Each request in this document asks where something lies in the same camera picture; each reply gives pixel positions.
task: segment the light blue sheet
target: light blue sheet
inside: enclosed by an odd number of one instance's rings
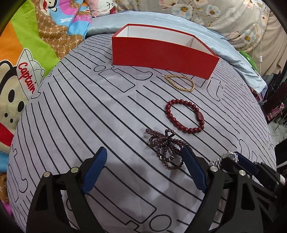
[[[254,71],[249,62],[225,40],[225,37],[211,29],[200,26],[174,15],[123,11],[92,19],[86,37],[101,33],[115,33],[126,24],[147,24],[172,28],[195,35],[209,46],[219,57],[231,64],[246,84],[260,93],[266,86],[265,81]]]

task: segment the blue gripper pad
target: blue gripper pad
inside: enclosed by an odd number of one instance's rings
[[[239,152],[235,152],[238,155],[238,164],[242,166],[249,174],[253,176],[257,176],[258,171],[256,168],[256,165],[252,163],[250,160],[245,158],[242,154]]]
[[[82,193],[87,194],[91,191],[107,161],[108,152],[106,148],[102,148],[98,156],[95,158],[87,172],[83,177]]]
[[[193,179],[193,182],[195,183],[195,186],[197,189],[205,193],[207,189],[206,176],[186,146],[184,146],[181,151],[181,157]]]

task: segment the silver bolt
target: silver bolt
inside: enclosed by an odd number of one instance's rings
[[[217,172],[217,171],[218,171],[218,167],[216,167],[216,166],[211,166],[211,167],[210,167],[210,170],[213,171],[213,172]]]
[[[51,175],[50,172],[45,172],[45,173],[43,174],[44,177],[49,177],[50,175]]]
[[[77,173],[78,171],[79,171],[79,168],[77,168],[77,167],[73,167],[71,169],[71,173]]]
[[[239,171],[239,174],[242,175],[242,176],[245,176],[245,175],[246,175],[246,172],[245,172],[244,170],[240,170],[240,171]]]

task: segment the colorful blanket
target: colorful blanket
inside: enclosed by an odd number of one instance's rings
[[[28,100],[90,23],[83,0],[27,0],[7,24],[0,36],[0,172]]]

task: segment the red box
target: red box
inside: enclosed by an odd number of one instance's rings
[[[209,79],[219,57],[196,36],[174,29],[127,24],[112,36],[114,65],[170,70]]]

